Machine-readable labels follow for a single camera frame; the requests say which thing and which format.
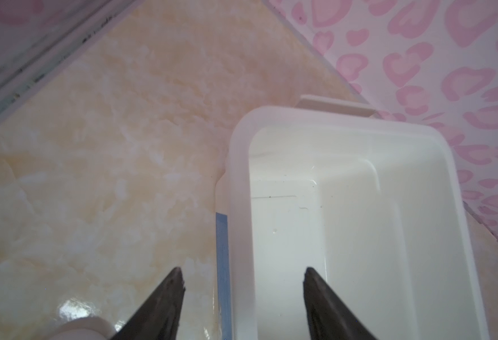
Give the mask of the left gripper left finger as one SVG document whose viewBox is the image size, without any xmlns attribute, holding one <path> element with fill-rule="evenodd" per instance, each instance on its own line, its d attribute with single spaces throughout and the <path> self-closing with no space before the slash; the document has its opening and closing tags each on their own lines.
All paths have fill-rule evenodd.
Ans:
<svg viewBox="0 0 498 340">
<path fill-rule="evenodd" d="M 175 340 L 184 296 L 182 269 L 175 267 L 112 340 Z"/>
</svg>

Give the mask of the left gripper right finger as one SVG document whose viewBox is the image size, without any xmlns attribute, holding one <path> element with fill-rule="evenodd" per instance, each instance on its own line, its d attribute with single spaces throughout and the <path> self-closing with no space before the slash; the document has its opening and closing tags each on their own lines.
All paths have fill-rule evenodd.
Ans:
<svg viewBox="0 0 498 340">
<path fill-rule="evenodd" d="M 310 339 L 377 339 L 312 267 L 304 274 L 303 290 Z"/>
</svg>

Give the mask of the white plastic bin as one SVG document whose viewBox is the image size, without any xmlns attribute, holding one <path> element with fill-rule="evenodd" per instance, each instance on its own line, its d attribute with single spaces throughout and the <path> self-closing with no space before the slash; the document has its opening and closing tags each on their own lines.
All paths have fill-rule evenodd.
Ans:
<svg viewBox="0 0 498 340">
<path fill-rule="evenodd" d="M 489 338 L 433 128 L 318 96 L 263 106 L 234 128 L 215 199 L 222 339 L 308 339 L 308 267 L 378 339 Z"/>
</svg>

